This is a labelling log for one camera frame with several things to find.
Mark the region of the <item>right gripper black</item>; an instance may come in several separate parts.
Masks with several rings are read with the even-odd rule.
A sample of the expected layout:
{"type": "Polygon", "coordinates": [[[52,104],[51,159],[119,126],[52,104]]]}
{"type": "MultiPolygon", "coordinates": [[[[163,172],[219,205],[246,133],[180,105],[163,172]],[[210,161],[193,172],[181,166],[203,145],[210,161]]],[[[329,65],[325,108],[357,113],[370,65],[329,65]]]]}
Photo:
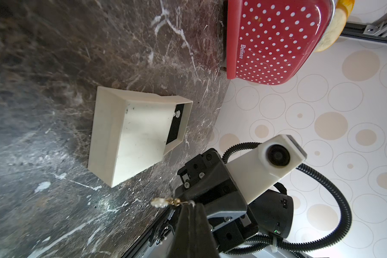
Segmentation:
{"type": "Polygon", "coordinates": [[[177,174],[182,185],[176,198],[204,205],[218,251],[250,252],[244,245],[258,233],[258,223],[218,152],[211,148],[195,156],[177,174]]]}

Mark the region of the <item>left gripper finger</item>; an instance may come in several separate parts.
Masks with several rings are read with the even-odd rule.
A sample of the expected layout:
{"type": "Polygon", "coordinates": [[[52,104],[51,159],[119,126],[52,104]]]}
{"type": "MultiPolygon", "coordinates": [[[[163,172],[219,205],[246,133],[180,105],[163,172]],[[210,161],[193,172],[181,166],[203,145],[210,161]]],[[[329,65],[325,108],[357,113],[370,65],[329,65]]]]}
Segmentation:
{"type": "Polygon", "coordinates": [[[202,204],[183,204],[168,258],[218,258],[219,252],[202,204]]]}

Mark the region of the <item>pearl drop earring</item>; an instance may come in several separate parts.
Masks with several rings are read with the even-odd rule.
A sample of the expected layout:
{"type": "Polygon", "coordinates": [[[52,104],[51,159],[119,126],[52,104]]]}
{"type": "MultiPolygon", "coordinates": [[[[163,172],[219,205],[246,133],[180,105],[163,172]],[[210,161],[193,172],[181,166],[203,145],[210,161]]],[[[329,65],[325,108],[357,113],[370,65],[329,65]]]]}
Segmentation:
{"type": "Polygon", "coordinates": [[[155,208],[166,208],[168,206],[178,207],[184,204],[196,205],[194,201],[182,201],[179,198],[154,198],[150,202],[150,205],[155,208]]]}

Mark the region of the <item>cream square box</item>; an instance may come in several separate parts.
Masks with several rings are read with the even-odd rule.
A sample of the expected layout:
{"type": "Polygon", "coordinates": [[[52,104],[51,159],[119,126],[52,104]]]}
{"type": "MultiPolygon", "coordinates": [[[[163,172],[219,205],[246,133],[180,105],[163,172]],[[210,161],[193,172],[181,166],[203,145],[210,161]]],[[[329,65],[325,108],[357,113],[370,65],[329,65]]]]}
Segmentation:
{"type": "Polygon", "coordinates": [[[88,170],[113,188],[160,162],[184,140],[192,105],[181,96],[98,87],[88,170]]]}

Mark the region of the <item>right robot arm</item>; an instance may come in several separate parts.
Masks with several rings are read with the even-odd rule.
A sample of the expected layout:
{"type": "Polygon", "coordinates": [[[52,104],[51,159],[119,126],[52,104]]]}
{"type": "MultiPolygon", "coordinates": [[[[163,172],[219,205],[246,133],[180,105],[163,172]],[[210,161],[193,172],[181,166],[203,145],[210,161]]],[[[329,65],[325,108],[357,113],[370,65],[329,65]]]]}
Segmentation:
{"type": "Polygon", "coordinates": [[[189,238],[204,240],[214,254],[241,255],[267,247],[302,256],[340,242],[352,225],[352,212],[342,192],[324,175],[305,164],[306,152],[292,136],[281,134],[264,143],[239,143],[223,155],[209,149],[179,171],[180,204],[193,202],[198,212],[182,214],[176,232],[192,228],[189,238]],[[305,243],[287,242],[295,202],[280,182],[298,170],[320,183],[335,199],[340,220],[327,236],[305,243]]]}

